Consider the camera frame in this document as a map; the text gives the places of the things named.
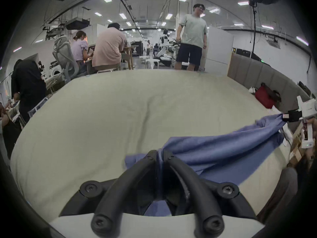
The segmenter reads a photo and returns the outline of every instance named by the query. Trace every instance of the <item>woman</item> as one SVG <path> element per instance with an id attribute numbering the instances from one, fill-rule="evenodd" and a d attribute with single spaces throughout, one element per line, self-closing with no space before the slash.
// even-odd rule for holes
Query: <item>woman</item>
<path id="1" fill-rule="evenodd" d="M 34 61 L 19 59 L 16 62 L 11 78 L 11 93 L 15 101 L 20 101 L 20 122 L 24 127 L 30 120 L 28 112 L 46 95 L 46 84 Z"/>
<path id="2" fill-rule="evenodd" d="M 146 55 L 150 55 L 150 40 L 147 40 L 147 46 L 146 46 Z"/>
<path id="3" fill-rule="evenodd" d="M 88 43 L 84 39 L 87 37 L 85 32 L 78 31 L 73 38 L 75 41 L 71 46 L 71 50 L 73 53 L 73 57 L 75 58 L 78 66 L 79 66 L 79 73 L 81 73 L 82 67 L 85 65 L 84 61 L 92 56 L 92 54 L 88 54 Z"/>

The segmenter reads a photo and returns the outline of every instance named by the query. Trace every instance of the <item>bed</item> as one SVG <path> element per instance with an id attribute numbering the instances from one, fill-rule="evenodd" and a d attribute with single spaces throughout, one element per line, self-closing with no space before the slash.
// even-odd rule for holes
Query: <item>bed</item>
<path id="1" fill-rule="evenodd" d="M 164 69 L 93 74 L 66 84 L 30 119 L 11 171 L 25 199 L 50 222 L 83 182 L 119 177 L 126 155 L 161 148 L 172 136 L 230 133 L 266 115 L 227 76 Z M 280 145 L 239 185 L 256 214 L 288 152 Z"/>

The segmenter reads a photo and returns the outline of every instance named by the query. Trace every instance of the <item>hand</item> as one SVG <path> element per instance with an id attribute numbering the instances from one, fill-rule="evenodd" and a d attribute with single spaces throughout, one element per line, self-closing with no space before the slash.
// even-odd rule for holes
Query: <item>hand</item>
<path id="1" fill-rule="evenodd" d="M 180 43 L 181 41 L 182 41 L 182 39 L 180 38 L 180 36 L 177 36 L 177 37 L 176 37 L 176 42 L 177 42 L 177 43 Z"/>

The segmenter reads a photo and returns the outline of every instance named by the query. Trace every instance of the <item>gray mesh chair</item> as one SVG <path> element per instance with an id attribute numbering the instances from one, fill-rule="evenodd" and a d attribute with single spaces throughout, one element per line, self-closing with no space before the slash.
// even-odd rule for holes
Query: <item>gray mesh chair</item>
<path id="1" fill-rule="evenodd" d="M 79 68 L 73 57 L 67 36 L 61 36 L 55 40 L 53 56 L 61 66 L 62 73 L 65 76 L 65 83 L 77 76 Z"/>

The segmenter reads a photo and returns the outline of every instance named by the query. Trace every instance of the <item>gray t-shirt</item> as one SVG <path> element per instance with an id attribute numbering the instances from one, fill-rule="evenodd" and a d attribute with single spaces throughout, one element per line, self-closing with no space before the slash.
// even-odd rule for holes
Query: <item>gray t-shirt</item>
<path id="1" fill-rule="evenodd" d="M 182 43 L 204 47 L 204 34 L 207 33 L 207 24 L 202 18 L 186 14 L 179 23 L 184 26 Z"/>

